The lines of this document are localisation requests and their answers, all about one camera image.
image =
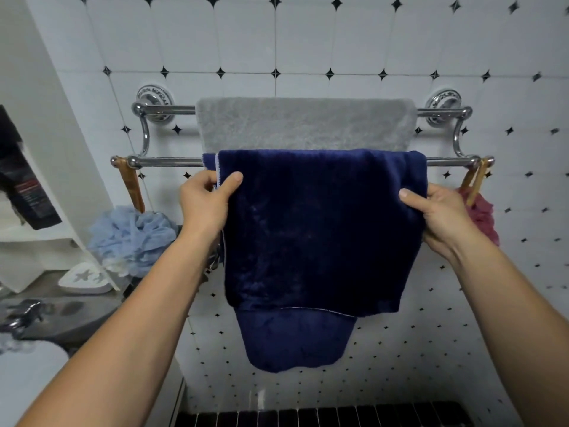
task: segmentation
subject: navy blue towel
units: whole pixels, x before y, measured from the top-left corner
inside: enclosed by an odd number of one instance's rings
[[[244,174],[224,229],[225,293],[253,365],[330,364],[355,316],[399,309],[424,219],[398,191],[426,195],[422,154],[235,150],[215,158],[219,182]],[[204,164],[213,169],[214,156]]]

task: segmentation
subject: pink loofah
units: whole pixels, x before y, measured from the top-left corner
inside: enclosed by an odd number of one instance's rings
[[[462,196],[464,202],[468,197],[470,192],[469,188],[459,188],[456,190]],[[468,215],[474,222],[474,224],[480,229],[480,232],[485,234],[490,240],[496,244],[500,245],[500,237],[496,230],[494,230],[494,217],[492,216],[494,205],[485,200],[483,196],[478,193],[474,199],[474,204],[471,208],[466,207]]]

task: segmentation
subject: hand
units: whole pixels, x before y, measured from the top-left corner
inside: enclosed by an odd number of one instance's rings
[[[462,197],[454,190],[429,183],[427,198],[407,189],[399,191],[399,198],[423,213],[427,222],[423,240],[450,262],[462,240],[480,234],[468,216]]]
[[[184,215],[182,233],[200,234],[213,243],[225,226],[229,197],[243,181],[241,172],[229,175],[219,189],[215,171],[201,171],[180,187],[180,205]]]

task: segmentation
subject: towel rack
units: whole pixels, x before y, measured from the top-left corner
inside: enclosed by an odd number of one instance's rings
[[[145,85],[137,93],[137,101],[132,104],[132,112],[140,119],[142,125],[142,150],[137,155],[126,157],[128,166],[132,169],[143,167],[200,167],[203,166],[200,157],[146,157],[150,146],[148,121],[164,124],[175,115],[195,115],[195,106],[173,105],[172,98],[166,90],[157,85]],[[444,127],[452,118],[456,119],[453,129],[452,149],[456,157],[427,157],[428,166],[463,166],[476,168],[482,162],[482,157],[474,154],[466,155],[460,149],[460,129],[465,120],[472,115],[472,107],[461,107],[460,94],[452,89],[435,93],[426,103],[426,107],[417,109],[417,117],[426,118],[434,128]],[[118,167],[120,157],[113,156],[111,165]],[[486,156],[488,167],[494,165],[494,157]]]

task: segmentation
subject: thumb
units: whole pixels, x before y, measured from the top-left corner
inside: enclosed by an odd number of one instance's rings
[[[411,208],[415,208],[422,213],[426,213],[431,208],[431,201],[423,196],[419,196],[416,193],[411,192],[409,189],[399,190],[399,199],[401,199],[403,204],[408,205]]]
[[[223,184],[219,186],[216,190],[216,194],[223,196],[225,200],[229,200],[229,197],[237,190],[237,187],[241,185],[243,181],[243,174],[241,172],[233,172],[229,175]]]

